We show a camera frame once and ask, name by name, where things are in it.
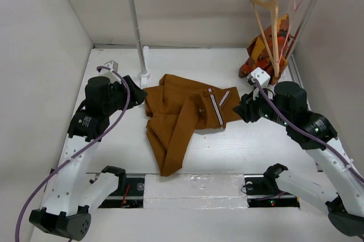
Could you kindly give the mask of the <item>brown trousers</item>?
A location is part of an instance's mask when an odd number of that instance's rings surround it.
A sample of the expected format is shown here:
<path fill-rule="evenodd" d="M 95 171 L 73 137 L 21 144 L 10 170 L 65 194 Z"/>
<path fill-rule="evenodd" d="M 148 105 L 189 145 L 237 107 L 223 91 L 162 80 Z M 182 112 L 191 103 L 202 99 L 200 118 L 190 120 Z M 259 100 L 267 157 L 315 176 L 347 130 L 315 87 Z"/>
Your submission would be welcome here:
<path fill-rule="evenodd" d="M 225 128 L 240 119 L 233 111 L 241 101 L 236 87 L 220 89 L 165 74 L 157 86 L 147 87 L 145 92 L 146 135 L 163 177 L 183 167 L 196 130 Z"/>

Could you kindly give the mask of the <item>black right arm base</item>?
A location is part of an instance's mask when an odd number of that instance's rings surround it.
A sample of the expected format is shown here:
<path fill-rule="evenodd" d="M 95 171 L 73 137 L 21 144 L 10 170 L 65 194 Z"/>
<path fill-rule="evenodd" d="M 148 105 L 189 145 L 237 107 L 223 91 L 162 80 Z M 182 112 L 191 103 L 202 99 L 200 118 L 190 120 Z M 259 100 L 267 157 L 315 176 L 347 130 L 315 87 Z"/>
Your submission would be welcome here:
<path fill-rule="evenodd" d="M 241 192 L 247 196 L 248 208 L 300 208 L 298 197 L 270 188 L 262 174 L 245 174 L 244 182 Z"/>

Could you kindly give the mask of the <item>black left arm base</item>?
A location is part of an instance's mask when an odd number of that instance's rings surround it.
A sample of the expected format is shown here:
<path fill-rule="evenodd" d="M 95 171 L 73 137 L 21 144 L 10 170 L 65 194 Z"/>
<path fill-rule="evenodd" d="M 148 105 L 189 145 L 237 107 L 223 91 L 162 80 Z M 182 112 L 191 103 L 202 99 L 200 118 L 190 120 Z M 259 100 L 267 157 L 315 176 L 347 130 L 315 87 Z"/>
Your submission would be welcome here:
<path fill-rule="evenodd" d="M 111 193 L 99 208 L 143 208 L 145 175 L 127 174 L 126 183 Z"/>

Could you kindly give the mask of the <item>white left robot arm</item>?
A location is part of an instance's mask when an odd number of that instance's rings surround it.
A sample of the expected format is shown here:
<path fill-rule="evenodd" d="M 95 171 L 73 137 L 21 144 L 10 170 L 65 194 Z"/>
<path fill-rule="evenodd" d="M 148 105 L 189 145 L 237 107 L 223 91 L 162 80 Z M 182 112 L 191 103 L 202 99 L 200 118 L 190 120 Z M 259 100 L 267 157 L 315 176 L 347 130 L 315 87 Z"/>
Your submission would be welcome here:
<path fill-rule="evenodd" d="M 85 99 L 71 119 L 55 181 L 42 207 L 32 210 L 29 221 L 39 230 L 81 241 L 90 229 L 92 213 L 112 194 L 128 190 L 126 171 L 106 166 L 98 178 L 86 185 L 86 171 L 101 139 L 115 127 L 110 117 L 140 105 L 147 93 L 130 76 L 112 81 L 92 77 L 85 87 Z"/>

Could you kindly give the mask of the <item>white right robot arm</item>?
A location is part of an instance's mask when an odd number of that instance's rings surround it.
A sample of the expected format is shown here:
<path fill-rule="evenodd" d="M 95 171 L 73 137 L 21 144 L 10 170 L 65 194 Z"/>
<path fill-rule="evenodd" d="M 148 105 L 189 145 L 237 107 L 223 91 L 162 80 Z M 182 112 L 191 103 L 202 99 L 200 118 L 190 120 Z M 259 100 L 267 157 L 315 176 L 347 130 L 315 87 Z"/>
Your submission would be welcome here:
<path fill-rule="evenodd" d="M 308 181 L 282 164 L 269 166 L 261 183 L 274 196 L 292 194 L 325 214 L 348 237 L 363 238 L 363 176 L 340 147 L 337 131 L 321 114 L 312 112 L 307 92 L 297 83 L 284 81 L 274 87 L 272 98 L 257 79 L 254 91 L 245 94 L 233 110 L 246 123 L 265 118 L 286 129 L 287 136 L 313 158 L 333 189 Z"/>

